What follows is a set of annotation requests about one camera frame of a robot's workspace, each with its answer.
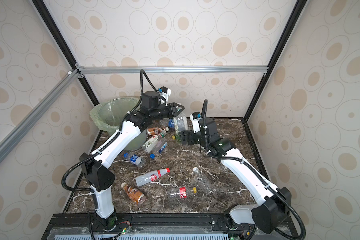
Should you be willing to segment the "green mesh bin with liner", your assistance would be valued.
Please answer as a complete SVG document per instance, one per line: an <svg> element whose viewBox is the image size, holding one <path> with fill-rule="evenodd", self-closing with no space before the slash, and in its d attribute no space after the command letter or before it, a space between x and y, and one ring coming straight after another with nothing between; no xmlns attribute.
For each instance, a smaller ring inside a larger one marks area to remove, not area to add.
<svg viewBox="0 0 360 240"><path fill-rule="evenodd" d="M99 130L112 136L119 129L119 124L127 111L132 110L138 100L136 97L124 97L101 103L90 111L90 116Z"/></svg>

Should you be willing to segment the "clear ribbed bottle white cap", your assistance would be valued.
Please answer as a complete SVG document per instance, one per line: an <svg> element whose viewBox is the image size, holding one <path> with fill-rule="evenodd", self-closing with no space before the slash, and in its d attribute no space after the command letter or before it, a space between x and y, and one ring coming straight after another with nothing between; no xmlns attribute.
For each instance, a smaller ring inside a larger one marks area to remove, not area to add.
<svg viewBox="0 0 360 240"><path fill-rule="evenodd" d="M209 181L207 176L199 170L198 167L193 168L194 178L196 182L198 183L199 187L204 190L206 193L213 193L215 191L214 186Z"/></svg>

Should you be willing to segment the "clear bottle green cap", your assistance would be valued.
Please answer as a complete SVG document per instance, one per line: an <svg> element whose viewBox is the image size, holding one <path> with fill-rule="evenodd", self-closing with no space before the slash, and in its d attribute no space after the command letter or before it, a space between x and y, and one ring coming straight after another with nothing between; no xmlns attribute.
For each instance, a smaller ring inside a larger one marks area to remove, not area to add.
<svg viewBox="0 0 360 240"><path fill-rule="evenodd" d="M175 125L176 135L179 135L180 132L187 131L189 129L187 117L184 113L180 113L177 117L174 117L173 121Z"/></svg>

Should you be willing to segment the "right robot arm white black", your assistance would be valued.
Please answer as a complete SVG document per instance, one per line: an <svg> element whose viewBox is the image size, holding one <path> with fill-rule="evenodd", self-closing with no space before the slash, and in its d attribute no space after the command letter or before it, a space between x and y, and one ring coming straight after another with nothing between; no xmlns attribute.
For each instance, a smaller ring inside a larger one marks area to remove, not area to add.
<svg viewBox="0 0 360 240"><path fill-rule="evenodd" d="M290 216L290 191L280 189L256 170L230 139L219 135L212 118L195 119L193 127L193 130L179 132L182 144L199 144L203 147L209 157L218 160L235 174L256 202L252 206L235 206L229 211L229 219L237 225L255 224L266 234L275 231Z"/></svg>

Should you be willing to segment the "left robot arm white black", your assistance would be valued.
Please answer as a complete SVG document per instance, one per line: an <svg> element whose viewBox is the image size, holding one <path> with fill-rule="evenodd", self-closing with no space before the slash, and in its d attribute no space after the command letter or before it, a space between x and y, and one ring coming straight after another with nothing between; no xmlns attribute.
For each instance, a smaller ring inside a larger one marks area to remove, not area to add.
<svg viewBox="0 0 360 240"><path fill-rule="evenodd" d="M115 175L109 170L115 158L141 133L146 131L153 121L177 117L185 107L169 103L171 90L161 87L156 91L147 91L139 99L136 109L127 112L120 128L101 147L90 155L84 154L83 174L90 185L94 197L95 210L101 219L109 218L115 211L111 186Z"/></svg>

